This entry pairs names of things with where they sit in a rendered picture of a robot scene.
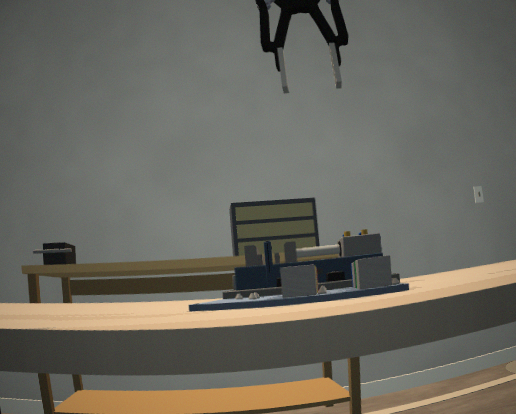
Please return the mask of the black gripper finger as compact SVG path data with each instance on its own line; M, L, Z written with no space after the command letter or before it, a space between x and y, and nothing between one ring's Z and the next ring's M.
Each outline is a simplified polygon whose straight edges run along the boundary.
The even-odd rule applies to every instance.
M276 68L281 74L283 93L289 93L283 48L292 16L290 13L291 0L283 0L274 42L271 42L268 10L271 8L271 3L274 1L275 0L256 0L257 7L258 9L260 8L260 40L264 52L274 53Z
M330 3L331 1L331 3ZM339 0L326 0L328 4L331 4L331 11L338 32L338 36L335 36L322 12L320 11L318 4L315 0L306 0L310 7L310 16L314 19L316 25L321 31L323 37L329 45L330 57L332 62L332 68L334 73L334 79L336 89L342 87L342 80L339 66L341 65L341 57L339 47L348 44L348 32L344 22L344 18L339 5ZM338 39L338 40L337 40ZM333 67L334 65L334 67Z

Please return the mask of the tan block with yellow end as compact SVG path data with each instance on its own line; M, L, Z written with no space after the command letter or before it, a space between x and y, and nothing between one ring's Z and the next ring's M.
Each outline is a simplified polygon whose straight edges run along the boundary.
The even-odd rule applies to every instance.
M314 264L280 268L282 298L317 295L315 270Z

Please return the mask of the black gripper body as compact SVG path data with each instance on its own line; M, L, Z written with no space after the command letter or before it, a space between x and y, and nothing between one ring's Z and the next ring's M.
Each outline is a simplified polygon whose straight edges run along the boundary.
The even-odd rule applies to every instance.
M283 0L275 0L274 3L281 8ZM306 0L291 0L290 13L310 13L310 7Z

